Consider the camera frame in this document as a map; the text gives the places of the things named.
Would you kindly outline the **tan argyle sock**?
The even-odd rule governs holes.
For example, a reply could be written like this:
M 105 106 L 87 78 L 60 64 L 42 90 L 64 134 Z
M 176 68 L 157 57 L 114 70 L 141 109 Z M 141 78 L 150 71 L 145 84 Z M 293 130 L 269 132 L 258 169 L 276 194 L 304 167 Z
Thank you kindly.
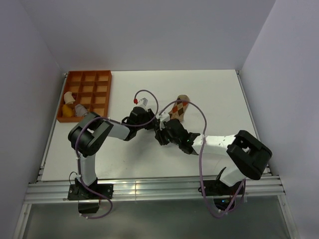
M 179 120 L 179 122 L 183 122 L 184 115 L 188 107 L 188 103 L 190 99 L 187 95 L 179 95 L 174 103 L 172 109 L 168 113 L 171 120 Z

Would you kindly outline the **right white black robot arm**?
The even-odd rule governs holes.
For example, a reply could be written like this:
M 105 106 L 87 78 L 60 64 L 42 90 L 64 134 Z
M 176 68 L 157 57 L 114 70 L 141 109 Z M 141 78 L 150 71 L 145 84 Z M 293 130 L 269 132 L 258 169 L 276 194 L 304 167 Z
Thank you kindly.
M 226 136 L 205 136 L 188 132 L 179 120 L 158 123 L 154 128 L 160 145 L 173 143 L 189 155 L 204 153 L 229 156 L 234 165 L 219 173 L 216 190 L 227 194 L 233 186 L 246 178 L 259 180 L 272 157 L 272 151 L 246 130 Z

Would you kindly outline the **grey sock red stripes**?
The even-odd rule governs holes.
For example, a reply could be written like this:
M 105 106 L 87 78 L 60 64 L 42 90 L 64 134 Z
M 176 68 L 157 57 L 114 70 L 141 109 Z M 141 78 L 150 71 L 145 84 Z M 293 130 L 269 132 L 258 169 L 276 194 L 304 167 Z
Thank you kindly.
M 85 117 L 88 114 L 88 110 L 81 104 L 75 106 L 75 116 L 76 117 Z

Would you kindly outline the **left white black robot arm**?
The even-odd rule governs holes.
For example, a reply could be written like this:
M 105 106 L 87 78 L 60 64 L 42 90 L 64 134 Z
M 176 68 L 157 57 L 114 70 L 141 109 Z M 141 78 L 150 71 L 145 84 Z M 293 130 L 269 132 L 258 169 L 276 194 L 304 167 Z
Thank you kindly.
M 107 137 L 129 141 L 140 129 L 151 129 L 155 114 L 151 109 L 134 107 L 130 115 L 121 122 L 102 117 L 95 112 L 88 113 L 68 135 L 71 147 L 78 160 L 77 180 L 81 183 L 79 193 L 86 199 L 97 193 L 95 156 Z

